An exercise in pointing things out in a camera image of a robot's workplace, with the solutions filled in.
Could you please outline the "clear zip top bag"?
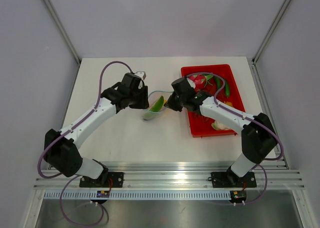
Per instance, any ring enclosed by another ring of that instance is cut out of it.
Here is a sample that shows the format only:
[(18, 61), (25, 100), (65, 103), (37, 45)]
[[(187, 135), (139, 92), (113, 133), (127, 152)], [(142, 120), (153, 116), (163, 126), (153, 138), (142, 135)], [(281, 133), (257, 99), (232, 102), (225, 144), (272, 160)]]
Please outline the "clear zip top bag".
[(154, 90), (148, 95), (149, 107), (144, 109), (141, 115), (143, 121), (151, 121), (161, 116), (165, 110), (165, 103), (172, 91)]

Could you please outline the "toy watermelon slice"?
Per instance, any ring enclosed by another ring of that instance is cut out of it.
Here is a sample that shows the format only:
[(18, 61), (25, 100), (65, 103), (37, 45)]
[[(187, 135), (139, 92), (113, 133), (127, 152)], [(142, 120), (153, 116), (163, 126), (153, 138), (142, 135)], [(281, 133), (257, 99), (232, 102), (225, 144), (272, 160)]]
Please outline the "toy watermelon slice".
[(165, 103), (164, 97), (161, 95), (154, 103), (153, 105), (148, 109), (149, 112), (152, 113), (158, 113), (162, 110)]

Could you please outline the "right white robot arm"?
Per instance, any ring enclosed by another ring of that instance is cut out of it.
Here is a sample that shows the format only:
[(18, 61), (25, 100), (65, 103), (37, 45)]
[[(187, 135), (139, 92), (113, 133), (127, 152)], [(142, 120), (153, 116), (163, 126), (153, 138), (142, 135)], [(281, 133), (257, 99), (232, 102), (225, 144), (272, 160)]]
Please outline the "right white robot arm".
[(241, 154), (222, 176), (224, 186), (236, 187), (251, 169), (258, 166), (278, 144), (269, 117), (252, 115), (231, 107), (203, 90), (196, 92), (187, 77), (172, 82), (173, 93), (165, 107), (180, 112), (183, 108), (227, 126), (241, 137)]

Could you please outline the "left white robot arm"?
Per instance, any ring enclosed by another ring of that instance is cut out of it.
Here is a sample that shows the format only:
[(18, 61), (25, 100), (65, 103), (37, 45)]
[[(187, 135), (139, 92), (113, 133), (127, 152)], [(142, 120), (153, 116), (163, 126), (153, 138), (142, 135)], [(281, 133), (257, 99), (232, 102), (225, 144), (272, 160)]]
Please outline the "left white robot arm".
[(79, 149), (106, 120), (126, 108), (149, 107), (148, 87), (143, 71), (126, 73), (122, 81), (100, 91), (96, 104), (70, 125), (59, 131), (49, 130), (44, 141), (44, 160), (65, 177), (83, 176), (97, 187), (108, 182), (108, 168), (101, 162), (84, 158)]

